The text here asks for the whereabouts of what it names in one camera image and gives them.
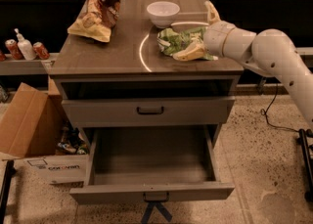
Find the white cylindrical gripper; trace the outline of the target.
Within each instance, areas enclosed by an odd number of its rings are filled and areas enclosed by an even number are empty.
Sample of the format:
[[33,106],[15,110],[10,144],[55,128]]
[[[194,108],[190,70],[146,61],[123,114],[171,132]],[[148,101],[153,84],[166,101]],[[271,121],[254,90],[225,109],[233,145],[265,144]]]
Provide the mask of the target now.
[[210,1],[204,3],[207,9],[207,28],[203,36],[203,44],[198,42],[191,43],[185,50],[173,55],[176,61],[192,61],[203,57],[207,52],[210,55],[229,58],[226,52],[227,40],[231,31],[236,28],[232,23],[220,21],[219,13]]

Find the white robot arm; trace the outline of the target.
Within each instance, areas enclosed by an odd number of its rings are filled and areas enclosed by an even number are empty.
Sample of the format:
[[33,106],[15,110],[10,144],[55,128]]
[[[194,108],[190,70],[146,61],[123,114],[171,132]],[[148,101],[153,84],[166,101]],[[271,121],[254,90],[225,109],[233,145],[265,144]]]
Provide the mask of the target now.
[[257,74],[277,78],[286,88],[310,127],[313,127],[313,73],[308,69],[290,38],[277,29],[255,33],[222,21],[214,5],[207,1],[208,28],[203,40],[195,39],[173,55],[190,61],[208,53],[229,58]]

